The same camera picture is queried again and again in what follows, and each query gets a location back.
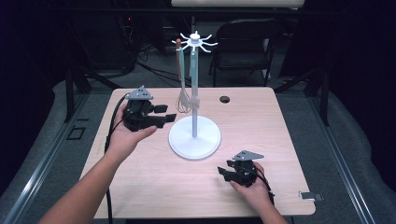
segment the hand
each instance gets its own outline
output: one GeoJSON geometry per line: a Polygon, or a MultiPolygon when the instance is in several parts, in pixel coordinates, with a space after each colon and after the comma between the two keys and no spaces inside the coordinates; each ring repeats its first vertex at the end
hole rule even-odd
{"type": "Polygon", "coordinates": [[[146,129],[139,130],[138,132],[131,132],[124,126],[123,121],[118,124],[122,120],[122,114],[125,107],[126,105],[122,105],[117,111],[117,115],[114,120],[115,130],[111,134],[110,145],[106,153],[115,156],[119,162],[123,162],[134,151],[137,143],[157,131],[156,126],[151,126],[146,129]]]}
{"type": "MultiPolygon", "coordinates": [[[[254,165],[264,174],[264,168],[262,168],[260,164],[254,162],[254,165]]],[[[262,173],[257,172],[259,176],[263,177],[262,173]]],[[[248,188],[245,188],[234,181],[231,181],[230,183],[237,192],[244,196],[245,200],[256,211],[260,212],[262,209],[265,209],[265,207],[272,205],[268,195],[268,189],[259,178],[257,178],[256,181],[248,188]]]]}

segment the black chair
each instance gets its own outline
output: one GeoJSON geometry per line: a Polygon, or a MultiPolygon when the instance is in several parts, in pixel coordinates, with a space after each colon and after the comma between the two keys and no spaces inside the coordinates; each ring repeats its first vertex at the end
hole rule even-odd
{"type": "Polygon", "coordinates": [[[209,75],[213,70],[216,87],[217,70],[267,70],[263,86],[267,85],[276,40],[283,34],[283,26],[276,19],[234,20],[221,25],[216,32],[218,44],[213,49],[209,75]],[[268,39],[266,49],[263,41],[268,39]]]}

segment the black controller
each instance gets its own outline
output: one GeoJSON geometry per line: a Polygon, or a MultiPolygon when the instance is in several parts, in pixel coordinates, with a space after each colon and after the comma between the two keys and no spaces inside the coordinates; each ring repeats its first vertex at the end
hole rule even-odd
{"type": "Polygon", "coordinates": [[[218,167],[219,174],[224,176],[225,181],[234,181],[241,186],[245,186],[246,188],[250,187],[258,177],[267,187],[268,196],[270,197],[271,203],[275,204],[275,195],[268,185],[268,181],[265,179],[264,173],[259,170],[261,173],[261,175],[259,175],[257,173],[258,169],[256,166],[254,166],[254,162],[252,161],[263,157],[263,155],[243,150],[233,157],[234,161],[227,161],[227,165],[233,167],[235,172],[226,171],[225,169],[218,167]]]}
{"type": "Polygon", "coordinates": [[[150,116],[149,114],[165,113],[167,105],[152,105],[152,95],[142,86],[141,88],[127,94],[125,99],[128,105],[122,115],[123,123],[132,132],[137,132],[150,126],[162,128],[165,123],[174,122],[177,114],[165,116],[150,116]]]}

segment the metal bar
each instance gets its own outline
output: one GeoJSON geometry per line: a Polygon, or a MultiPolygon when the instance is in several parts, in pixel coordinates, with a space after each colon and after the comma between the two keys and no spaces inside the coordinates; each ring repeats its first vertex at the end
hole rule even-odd
{"type": "Polygon", "coordinates": [[[360,191],[358,185],[356,184],[355,179],[349,170],[347,162],[345,161],[344,156],[341,153],[341,150],[338,147],[337,142],[335,141],[335,139],[332,135],[332,131],[330,130],[330,127],[326,126],[322,122],[322,118],[319,114],[318,102],[313,97],[308,97],[307,99],[308,99],[309,105],[311,106],[311,109],[317,111],[317,113],[314,113],[314,115],[318,121],[318,124],[322,128],[323,133],[326,135],[327,140],[329,141],[329,144],[332,149],[333,161],[334,161],[335,166],[341,176],[341,179],[344,182],[344,185],[346,187],[347,193],[349,194],[350,200],[352,201],[353,205],[355,206],[356,212],[358,213],[358,216],[361,219],[361,223],[374,224],[375,220],[374,220],[366,202],[364,201],[363,196],[361,195],[361,191],[360,191]]]}
{"type": "Polygon", "coordinates": [[[88,100],[88,95],[83,94],[82,96],[78,97],[76,102],[76,113],[75,116],[71,118],[71,122],[65,123],[62,129],[58,132],[58,135],[55,137],[55,141],[52,144],[51,148],[44,155],[41,162],[35,168],[32,176],[30,177],[28,183],[26,184],[25,188],[23,189],[20,197],[15,202],[14,206],[11,208],[11,211],[7,215],[5,223],[21,223],[26,211],[28,210],[30,204],[32,203],[35,195],[39,191],[41,185],[43,184],[47,174],[50,172],[50,168],[52,164],[55,162],[60,147],[63,143],[63,140],[66,138],[67,133],[72,128],[72,123],[76,120],[77,114],[81,110],[82,106],[88,100]]]}
{"type": "Polygon", "coordinates": [[[276,89],[274,89],[274,92],[280,93],[280,92],[282,92],[282,91],[286,91],[288,88],[290,88],[290,87],[296,85],[297,83],[299,83],[299,82],[301,82],[301,81],[303,81],[303,80],[305,80],[305,79],[307,79],[307,78],[309,78],[309,77],[311,77],[311,76],[313,76],[313,75],[316,75],[317,72],[319,72],[319,71],[320,71],[319,68],[315,68],[315,69],[313,69],[313,70],[311,70],[311,71],[309,71],[309,72],[303,74],[303,75],[300,76],[300,77],[295,77],[295,78],[292,79],[291,81],[289,81],[289,82],[287,82],[287,83],[281,85],[280,87],[277,87],[276,89]]]}

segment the table top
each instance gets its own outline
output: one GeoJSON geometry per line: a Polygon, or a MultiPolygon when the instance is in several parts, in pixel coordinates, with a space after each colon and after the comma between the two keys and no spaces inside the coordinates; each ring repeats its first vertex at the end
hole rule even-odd
{"type": "Polygon", "coordinates": [[[304,0],[172,0],[173,7],[302,7],[304,0]]]}
{"type": "MultiPolygon", "coordinates": [[[[113,91],[82,175],[103,156],[108,126],[120,98],[131,89],[113,91]]],[[[169,105],[166,114],[180,114],[175,107],[180,89],[148,89],[154,105],[169,105]]],[[[276,208],[284,216],[312,215],[313,202],[299,197],[309,191],[293,143],[270,88],[201,88],[198,115],[213,120],[220,129],[218,150],[202,161],[179,157],[169,146],[173,123],[141,141],[120,166],[110,186],[113,216],[117,218],[255,217],[245,200],[225,182],[218,166],[241,150],[264,155],[258,159],[274,192],[276,208]],[[219,98],[228,96],[230,102],[219,98]]],[[[106,218],[106,197],[95,218],[106,218]]]]}

